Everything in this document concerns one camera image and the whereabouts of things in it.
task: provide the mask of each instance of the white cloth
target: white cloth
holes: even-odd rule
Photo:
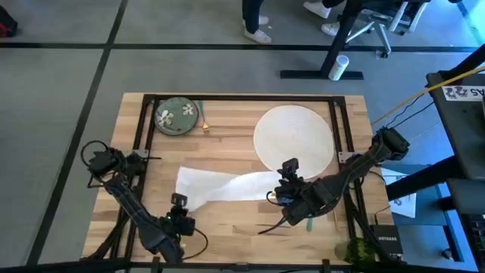
[[[180,167],[175,192],[187,196],[186,208],[193,212],[208,201],[266,199],[280,186],[281,175],[273,171],[237,175]]]
[[[332,131],[327,122],[310,109],[296,105],[272,108],[259,120],[254,133],[256,153],[272,171],[297,158],[297,174],[319,175],[333,158]]]

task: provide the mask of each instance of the yellow cable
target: yellow cable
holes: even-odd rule
[[[456,81],[456,80],[460,80],[461,78],[464,78],[464,77],[466,77],[466,76],[470,76],[470,75],[472,75],[472,74],[476,74],[476,73],[481,72],[481,71],[485,71],[485,67],[479,67],[479,68],[475,68],[475,69],[473,69],[473,70],[471,70],[471,71],[469,71],[469,72],[465,72],[465,73],[463,73],[463,74],[461,74],[461,75],[458,75],[458,76],[456,76],[456,77],[454,77],[454,78],[452,78],[452,79],[445,80],[445,81],[443,81],[442,83],[438,83],[438,84],[437,84],[437,85],[435,85],[435,86],[432,86],[432,87],[426,88],[424,91],[421,91],[421,92],[417,93],[416,95],[412,96],[411,98],[406,99],[404,102],[401,102],[401,103],[400,103],[399,105],[397,105],[397,106],[396,106],[396,107],[395,107],[393,110],[388,111],[388,112],[387,112],[385,115],[383,115],[382,117],[378,118],[376,121],[374,121],[373,123],[371,123],[371,125],[374,125],[374,124],[376,124],[376,123],[377,123],[377,122],[379,122],[379,121],[382,121],[382,120],[383,120],[385,117],[387,117],[387,116],[391,115],[391,114],[392,114],[392,113],[393,113],[395,110],[397,110],[397,109],[401,108],[401,107],[402,107],[403,105],[405,105],[406,103],[410,102],[410,101],[411,101],[411,100],[413,100],[413,99],[416,99],[417,97],[419,97],[419,96],[421,96],[421,95],[424,95],[424,94],[426,94],[426,93],[429,93],[429,92],[431,92],[431,91],[435,90],[436,88],[439,88],[439,87],[441,87],[441,86],[445,86],[445,85],[446,85],[446,84],[448,84],[448,83],[452,83],[452,82],[454,82],[454,81]]]

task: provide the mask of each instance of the wooden tabletop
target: wooden tabletop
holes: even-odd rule
[[[124,94],[111,141],[113,147],[123,151],[132,149],[143,95]],[[345,97],[355,150],[365,152],[371,144],[372,131],[364,96]],[[155,131],[151,156],[160,156],[163,159],[149,162],[142,197],[149,212],[164,216],[170,210],[170,197],[175,191],[180,166],[230,174],[267,171],[256,155],[252,142],[253,131],[260,117],[279,105],[301,105],[309,108],[321,115],[330,129],[332,127],[328,103],[325,102],[204,101],[206,121],[211,126],[209,135],[203,134],[202,121],[185,136],[165,136]],[[336,112],[345,151],[343,123],[339,109]],[[148,130],[149,117],[147,115],[145,120],[145,133]],[[338,161],[334,155],[333,161],[321,175],[336,172]],[[362,190],[369,223],[374,223],[374,213],[389,205],[384,182],[377,175],[369,174]],[[95,251],[108,236],[116,223],[118,209],[119,205],[114,198],[104,189],[99,189],[83,256]],[[280,208],[266,200],[209,202],[191,214],[196,219],[196,227],[207,234],[209,246],[203,254],[186,262],[319,265],[322,259],[329,259],[334,265],[346,264],[334,252],[336,244],[349,239],[343,202],[339,203],[335,212],[338,228],[331,212],[315,218],[311,232],[307,232],[306,221],[302,221],[295,227],[290,228],[288,224],[284,224],[268,234],[257,235],[259,231],[269,228],[281,219]],[[380,224],[393,224],[389,209],[379,212],[378,218]],[[126,233],[120,244],[120,256],[124,253],[125,240]],[[204,246],[204,242],[199,234],[183,237],[186,255],[197,253]],[[136,235],[132,260],[151,262],[152,257],[151,253],[142,248]]]

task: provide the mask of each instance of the white sneaker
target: white sneaker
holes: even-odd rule
[[[324,4],[322,4],[321,2],[305,2],[303,3],[303,7],[313,12],[314,14],[322,17],[323,19],[327,19],[330,15],[330,11],[332,10],[332,8],[325,8]]]
[[[269,37],[266,33],[256,30],[254,34],[248,32],[248,30],[244,29],[244,36],[250,38],[255,42],[259,42],[263,45],[267,45],[271,43],[271,37]]]
[[[340,28],[339,22],[321,25],[321,31],[323,31],[325,34],[330,36],[336,36],[336,33],[339,32],[339,28]]]
[[[270,18],[266,17],[266,16],[261,16],[259,15],[259,25],[260,26],[263,26],[267,23],[270,22]],[[242,25],[245,27],[246,26],[246,22],[244,20],[242,20]]]

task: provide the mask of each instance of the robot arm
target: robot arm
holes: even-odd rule
[[[335,208],[350,181],[364,177],[377,163],[400,160],[408,152],[409,143],[394,129],[381,128],[372,138],[369,150],[351,157],[337,174],[306,183],[297,177],[298,159],[283,163],[279,170],[281,186],[276,187],[277,201],[283,205],[283,217],[291,225],[305,218],[324,215]]]
[[[186,216],[186,196],[172,194],[171,202],[174,206],[166,217],[150,215],[127,183],[128,177],[139,174],[146,167],[145,159],[136,152],[125,157],[121,151],[101,144],[105,150],[94,152],[94,157],[89,162],[83,159],[84,148],[81,151],[88,171],[116,199],[138,227],[139,239],[145,249],[152,254],[162,254],[167,263],[181,263],[184,251],[180,245],[180,236],[192,236],[196,229],[196,220]]]

